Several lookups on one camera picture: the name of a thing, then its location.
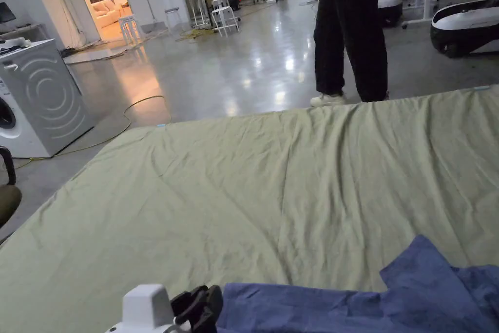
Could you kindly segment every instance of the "bed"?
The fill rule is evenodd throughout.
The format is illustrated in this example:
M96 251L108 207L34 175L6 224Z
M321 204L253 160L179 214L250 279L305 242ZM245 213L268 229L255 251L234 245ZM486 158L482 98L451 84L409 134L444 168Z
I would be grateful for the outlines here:
M417 234L499 265L499 91L132 129L0 249L0 332L105 332L141 283L381 291Z

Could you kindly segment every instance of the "person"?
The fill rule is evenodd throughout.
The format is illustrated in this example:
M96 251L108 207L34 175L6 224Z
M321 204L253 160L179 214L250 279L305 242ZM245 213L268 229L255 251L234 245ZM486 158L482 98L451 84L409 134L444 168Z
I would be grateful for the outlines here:
M388 98L385 37L378 0L319 0L314 30L315 79L320 95L310 104L345 104L344 49L362 101Z

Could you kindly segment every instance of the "beige sofa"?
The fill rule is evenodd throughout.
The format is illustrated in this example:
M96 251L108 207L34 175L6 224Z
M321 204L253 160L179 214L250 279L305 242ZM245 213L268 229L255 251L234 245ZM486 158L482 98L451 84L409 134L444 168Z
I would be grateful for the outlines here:
M110 25L111 23L117 22L120 18L120 7L114 5L111 0L101 0L92 3L92 7L96 14L97 25L99 27Z

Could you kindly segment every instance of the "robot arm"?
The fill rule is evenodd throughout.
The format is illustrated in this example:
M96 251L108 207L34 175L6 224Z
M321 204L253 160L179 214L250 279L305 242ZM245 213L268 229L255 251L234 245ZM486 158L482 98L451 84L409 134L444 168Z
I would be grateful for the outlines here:
M139 285L123 297L116 333L216 333L224 301L218 286L200 286L169 299L163 285Z

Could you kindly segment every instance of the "black chair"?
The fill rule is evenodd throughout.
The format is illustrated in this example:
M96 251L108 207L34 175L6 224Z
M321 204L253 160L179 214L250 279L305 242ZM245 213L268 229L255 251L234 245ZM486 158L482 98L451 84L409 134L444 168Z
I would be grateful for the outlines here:
M16 170L12 154L5 147L0 146L0 155L5 163L8 174L8 183L0 186L0 228L11 218L21 203L21 191L15 186Z

